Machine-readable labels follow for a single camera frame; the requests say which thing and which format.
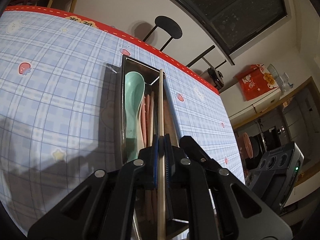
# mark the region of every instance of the black device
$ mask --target black device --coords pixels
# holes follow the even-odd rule
[[[294,142],[265,152],[249,189],[280,214],[298,178],[302,163],[303,154]]]
[[[187,192],[191,240],[292,239],[290,227],[193,138],[184,136],[179,145],[168,134],[155,135],[137,160],[96,171],[38,220],[28,239],[130,239],[136,190],[156,187],[158,154],[165,155],[167,187]]]

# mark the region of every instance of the silver screw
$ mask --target silver screw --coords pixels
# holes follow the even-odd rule
[[[144,164],[144,161],[142,159],[136,159],[133,161],[133,164],[136,166],[142,166]]]
[[[183,164],[183,165],[189,165],[190,163],[191,163],[191,161],[189,160],[189,159],[187,159],[187,158],[183,158],[183,159],[181,159],[181,164]]]
[[[229,175],[229,171],[225,168],[222,168],[219,170],[219,174],[222,176],[227,176],[227,175]]]
[[[97,177],[97,178],[102,178],[106,173],[103,171],[103,170],[97,170],[94,175]]]

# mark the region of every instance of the table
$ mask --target table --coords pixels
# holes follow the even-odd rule
[[[8,7],[0,18],[0,200],[25,234],[93,171],[116,168],[115,73],[128,53],[164,69],[178,138],[191,135],[244,183],[227,113],[201,77],[86,17]]]

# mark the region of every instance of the wooden chair leg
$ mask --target wooden chair leg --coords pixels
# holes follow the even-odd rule
[[[69,12],[74,12],[76,8],[77,0],[72,0]]]
[[[49,0],[47,8],[51,8],[52,3],[53,3],[53,0]]]

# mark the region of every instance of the chair backrest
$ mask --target chair backrest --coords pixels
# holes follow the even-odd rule
[[[165,30],[172,38],[176,40],[182,37],[182,30],[180,26],[169,17],[158,16],[155,19],[155,25]]]

